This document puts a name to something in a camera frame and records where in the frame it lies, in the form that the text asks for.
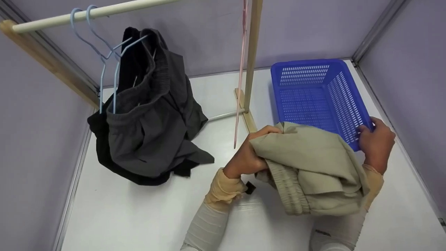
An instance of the blue plastic basket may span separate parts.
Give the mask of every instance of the blue plastic basket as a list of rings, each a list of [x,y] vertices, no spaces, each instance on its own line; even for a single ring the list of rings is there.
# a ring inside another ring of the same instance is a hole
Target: blue plastic basket
[[[372,121],[345,62],[317,59],[271,66],[279,121],[339,134],[359,150],[357,127]]]

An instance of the lavender wall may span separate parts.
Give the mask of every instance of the lavender wall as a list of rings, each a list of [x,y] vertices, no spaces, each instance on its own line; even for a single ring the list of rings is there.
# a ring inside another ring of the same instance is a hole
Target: lavender wall
[[[123,0],[12,0],[31,20],[107,6]],[[353,55],[390,0],[264,0],[257,67],[296,59],[343,58]],[[184,56],[190,75],[238,70],[241,53],[242,0],[180,0],[95,20],[99,34],[118,44],[128,26],[161,31],[169,48]],[[86,22],[76,25],[89,40]],[[69,25],[44,32],[88,75],[99,82],[101,62],[79,41]],[[105,85],[113,84],[115,63]]]
[[[0,34],[0,250],[49,251],[92,110]]]
[[[446,216],[446,1],[411,0],[360,62]]]

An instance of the hand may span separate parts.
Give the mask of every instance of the hand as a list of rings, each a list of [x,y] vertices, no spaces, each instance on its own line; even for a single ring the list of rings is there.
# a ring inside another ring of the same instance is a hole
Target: hand
[[[378,173],[384,175],[390,151],[395,144],[395,133],[378,118],[370,117],[375,124],[375,131],[365,125],[360,125],[359,147],[365,154],[364,164],[372,166]]]
[[[253,174],[268,168],[265,160],[256,155],[249,141],[269,133],[281,134],[282,131],[279,128],[267,125],[258,132],[248,134],[239,150],[223,169],[226,177],[237,179],[242,174]]]

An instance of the white table surface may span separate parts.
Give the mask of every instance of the white table surface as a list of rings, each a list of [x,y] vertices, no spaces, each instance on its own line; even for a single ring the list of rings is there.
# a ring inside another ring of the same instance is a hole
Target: white table surface
[[[369,114],[383,118],[352,64],[346,63]],[[237,73],[194,78],[191,83],[208,117],[235,109]],[[259,129],[277,120],[273,100],[269,70],[255,71],[251,106]],[[206,125],[194,143],[211,153],[215,163],[194,168],[190,178],[172,176],[158,187],[135,185],[101,166],[92,135],[62,250],[179,250],[215,172],[235,153],[234,126],[235,117]],[[241,119],[238,146],[246,135]],[[357,155],[362,161],[363,154]],[[234,205],[219,250],[307,251],[313,218],[285,215],[275,190],[252,176],[243,179],[257,190]],[[356,250],[446,250],[446,234],[399,144],[392,150],[384,187],[367,215]]]

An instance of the white horizontal rod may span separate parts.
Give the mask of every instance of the white horizontal rod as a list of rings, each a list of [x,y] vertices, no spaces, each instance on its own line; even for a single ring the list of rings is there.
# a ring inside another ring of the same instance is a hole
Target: white horizontal rod
[[[168,4],[179,0],[135,0],[126,3],[114,4],[105,7],[99,7],[90,11],[90,18],[98,18],[111,16],[119,13],[134,11],[138,9],[148,8],[161,4]],[[80,11],[74,14],[74,21],[83,21],[87,19],[87,12]],[[60,25],[66,25],[70,23],[70,14],[61,15],[57,17],[50,17],[24,24],[17,24],[12,27],[16,33],[26,33],[49,27],[55,27]]]
[[[245,112],[244,108],[240,109],[239,110],[239,115],[243,115],[244,112]],[[218,115],[218,116],[215,116],[215,117],[211,117],[211,118],[209,118],[208,122],[224,119],[224,118],[227,118],[227,117],[232,117],[232,116],[235,116],[236,113],[237,113],[237,111],[234,111],[234,112],[230,112],[230,113],[221,114],[221,115]]]

